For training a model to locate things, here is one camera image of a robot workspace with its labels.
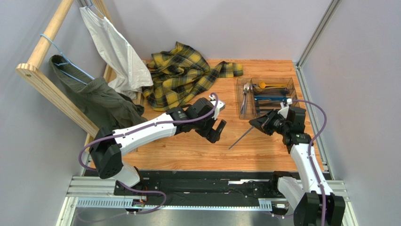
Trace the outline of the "blue metal knife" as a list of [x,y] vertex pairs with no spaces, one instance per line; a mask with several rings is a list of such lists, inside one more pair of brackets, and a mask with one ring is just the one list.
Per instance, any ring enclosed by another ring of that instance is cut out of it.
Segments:
[[255,101],[262,101],[262,100],[267,100],[267,101],[284,101],[287,98],[285,96],[255,96],[254,100]]

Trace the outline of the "grey chopstick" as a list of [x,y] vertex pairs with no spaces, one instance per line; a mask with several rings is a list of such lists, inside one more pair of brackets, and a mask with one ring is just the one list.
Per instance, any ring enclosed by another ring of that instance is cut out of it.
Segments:
[[231,150],[237,143],[239,143],[255,126],[251,126],[246,132],[244,132],[229,148]]

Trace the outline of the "black metal spoon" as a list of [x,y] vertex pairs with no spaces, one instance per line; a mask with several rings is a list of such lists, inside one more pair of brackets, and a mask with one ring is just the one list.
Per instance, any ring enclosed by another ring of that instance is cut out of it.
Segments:
[[255,90],[255,95],[272,95],[272,96],[286,96],[289,94],[287,89],[267,89],[267,90]]

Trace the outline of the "silver spoon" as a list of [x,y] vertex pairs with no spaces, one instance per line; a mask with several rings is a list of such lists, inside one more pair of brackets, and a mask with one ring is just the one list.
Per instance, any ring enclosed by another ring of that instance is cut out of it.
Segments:
[[247,82],[244,85],[244,89],[243,89],[243,95],[244,95],[244,99],[243,99],[243,108],[242,108],[242,113],[246,114],[247,112],[247,105],[248,105],[248,95],[252,90],[252,84],[251,82]]

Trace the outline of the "silver fork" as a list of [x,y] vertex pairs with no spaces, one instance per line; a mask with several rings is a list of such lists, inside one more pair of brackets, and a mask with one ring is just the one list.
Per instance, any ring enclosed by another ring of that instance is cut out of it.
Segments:
[[244,114],[246,112],[248,91],[249,91],[249,83],[247,82],[244,84],[243,87],[243,100],[240,107],[240,114]]

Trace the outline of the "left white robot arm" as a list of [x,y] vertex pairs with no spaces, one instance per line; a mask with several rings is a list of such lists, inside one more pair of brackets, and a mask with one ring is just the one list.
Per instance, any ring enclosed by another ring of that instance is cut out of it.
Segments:
[[214,125],[225,103],[215,93],[209,99],[198,99],[194,104],[174,107],[160,116],[141,124],[110,130],[102,128],[88,145],[94,170],[101,179],[114,178],[124,185],[134,187],[141,181],[138,170],[124,162],[122,157],[150,142],[194,130],[211,143],[220,139],[226,121]]

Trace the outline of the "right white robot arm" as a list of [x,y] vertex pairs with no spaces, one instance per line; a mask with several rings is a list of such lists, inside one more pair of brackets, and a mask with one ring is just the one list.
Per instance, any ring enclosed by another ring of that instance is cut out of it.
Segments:
[[301,185],[290,176],[282,176],[277,181],[278,191],[294,210],[294,225],[340,226],[345,213],[345,200],[334,194],[323,173],[318,170],[312,138],[305,133],[305,118],[305,109],[290,106],[279,111],[271,110],[249,123],[267,135],[282,135],[283,144],[297,166]]

